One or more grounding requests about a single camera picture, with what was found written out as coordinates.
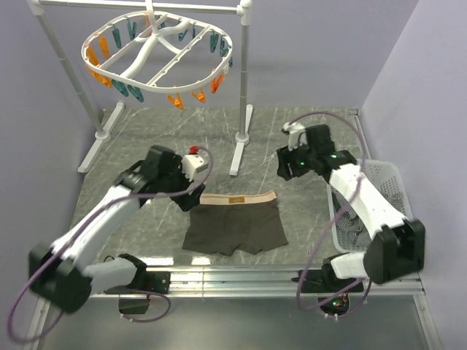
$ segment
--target gray marble surface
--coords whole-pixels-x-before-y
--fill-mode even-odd
[[[153,144],[162,144],[186,154],[192,145],[204,145],[215,155],[215,167],[206,183],[206,193],[255,195],[274,190],[287,246],[256,255],[236,251],[232,257],[204,255],[182,249],[189,214],[170,200],[153,200],[114,232],[96,261],[107,255],[129,253],[148,258],[155,265],[269,265],[301,264],[314,248],[329,220],[325,182],[309,173],[289,182],[276,175],[276,149],[287,143],[282,125],[311,108],[257,108],[250,127],[250,144],[245,149],[237,177],[228,175],[238,130],[239,110],[235,108],[129,109],[125,110],[104,145],[99,158],[85,177],[73,225],[78,223],[104,196],[115,177],[139,159]],[[347,109],[329,109],[350,120]],[[360,157],[356,135],[346,125],[324,115],[314,116],[307,125],[327,123],[338,149]],[[331,234],[324,240],[315,262],[336,254]]]

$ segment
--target robotic arm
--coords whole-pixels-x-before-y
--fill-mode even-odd
[[[425,227],[395,210],[360,173],[357,160],[347,151],[336,151],[327,125],[305,128],[299,122],[286,123],[282,131],[288,145],[277,150],[277,175],[285,180],[310,170],[322,176],[348,201],[363,176],[360,192],[352,207],[371,237],[366,252],[339,254],[325,259],[322,275],[333,290],[340,290],[348,279],[370,278],[377,284],[422,270],[425,254]]]
[[[70,242],[77,229],[99,208],[116,198],[134,194],[175,193],[187,190],[198,175],[208,168],[208,162],[192,147],[189,155],[152,146],[146,159],[140,160],[121,173],[102,201],[67,234],[50,246],[40,244],[29,253],[29,276],[32,276],[52,254]],[[183,211],[199,204],[204,185],[189,194],[171,198]],[[121,254],[111,262],[90,265],[108,236],[147,199],[134,196],[110,206],[86,227],[82,235],[32,285],[32,292],[49,300],[70,314],[81,308],[93,293],[126,286],[143,289],[150,279],[146,265],[129,254]]]

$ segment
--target metal frame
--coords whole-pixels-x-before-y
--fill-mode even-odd
[[[60,60],[63,69],[70,82],[73,85],[76,94],[85,107],[86,114],[92,121],[96,129],[96,140],[85,159],[78,167],[80,173],[87,173],[101,151],[104,143],[110,140],[110,133],[118,121],[120,115],[125,108],[123,102],[118,102],[109,120],[102,126],[99,116],[94,111],[89,98],[82,89],[77,75],[74,73],[68,58],[63,51],[60,43],[57,40],[47,18],[44,14],[44,5],[61,5],[70,7],[91,7],[91,8],[111,8],[111,9],[146,9],[144,2],[135,1],[115,1],[115,0],[28,0],[32,12],[36,15],[42,29],[47,34],[53,49]],[[250,23],[251,23],[251,6],[252,0],[241,0],[237,7],[223,6],[204,6],[204,5],[189,5],[189,4],[153,4],[154,8],[160,11],[187,11],[187,12],[202,12],[210,14],[238,15],[242,17],[242,71],[240,81],[240,115],[239,115],[239,132],[236,134],[236,148],[233,154],[232,164],[229,174],[236,176],[239,173],[240,163],[242,161],[244,147],[249,143],[250,136],[248,130],[253,112],[253,106],[247,104],[247,84],[248,84],[248,44],[250,41]]]
[[[350,110],[352,123],[361,130],[358,110]],[[251,266],[150,266],[152,259],[144,259],[148,264],[148,272],[168,271],[171,273],[170,298],[293,298],[296,295],[297,283],[292,282],[298,276],[302,265],[251,265]],[[319,270],[319,265],[311,269]],[[418,273],[405,276],[400,280],[384,285],[373,285],[370,296],[412,295],[420,318],[423,332],[430,350],[441,350],[442,345],[431,316],[425,296],[425,289]],[[316,293],[303,294],[304,298],[325,296]],[[93,299],[142,298],[141,295],[92,295]],[[28,335],[40,333],[44,327],[50,304],[39,300],[33,315]],[[24,347],[25,350],[36,350],[40,341]]]

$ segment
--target clothes drying rack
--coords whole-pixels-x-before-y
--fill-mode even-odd
[[[86,96],[82,89],[77,75],[74,73],[72,65],[63,51],[60,42],[58,41],[55,33],[52,30],[47,18],[45,17],[44,5],[61,5],[70,7],[90,7],[90,8],[104,8],[104,9],[146,9],[146,4],[143,1],[115,1],[115,0],[28,0],[29,6],[39,21],[42,29],[47,34],[55,54],[58,56],[59,61],[70,82],[73,85],[82,105],[85,108],[87,115],[92,121],[96,129],[96,140],[89,152],[85,156],[81,165],[78,167],[80,173],[87,173],[102,147],[111,138],[111,132],[117,123],[120,115],[125,109],[123,102],[117,102],[114,111],[111,113],[109,119],[104,125],[101,124],[99,116],[92,107],[89,98]],[[241,0],[240,4],[235,7],[224,6],[206,6],[195,4],[158,4],[153,3],[155,9],[160,11],[184,11],[184,12],[198,12],[209,14],[224,14],[224,15],[237,15],[241,18],[242,25],[242,62],[241,62],[241,78],[240,78],[240,113],[239,113],[239,131],[236,133],[236,147],[233,153],[233,159],[229,174],[236,176],[239,173],[240,163],[242,160],[245,146],[250,141],[248,130],[250,129],[250,122],[253,113],[253,106],[247,104],[247,81],[248,81],[248,46],[250,40],[250,24],[251,24],[251,11],[252,0]]]

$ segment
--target lavender wall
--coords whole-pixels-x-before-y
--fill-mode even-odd
[[[467,349],[467,3],[420,0],[363,105],[372,155],[426,226],[422,282],[445,349]]]
[[[80,191],[76,172],[92,125],[26,1],[0,11],[0,348],[6,317],[27,279],[34,244],[68,227]],[[26,335],[35,306],[28,296],[16,329]]]
[[[238,0],[172,0],[188,4],[236,6]],[[361,107],[381,71],[417,0],[254,0],[251,25],[250,100],[257,106]],[[67,55],[103,107],[123,97],[95,82],[84,71],[80,48],[85,38],[123,13],[119,10],[47,7],[47,15],[63,42]],[[235,65],[215,97],[207,105],[237,106],[239,103],[240,25],[232,15],[187,14],[225,29],[233,38]],[[125,27],[122,37],[128,39]],[[147,79],[170,55],[158,48],[154,64],[146,67]],[[205,77],[214,66],[208,42],[187,56],[186,66],[174,73],[174,82]],[[161,94],[146,94],[144,106],[171,106]],[[123,98],[129,106],[141,106]],[[199,102],[185,95],[185,105]]]

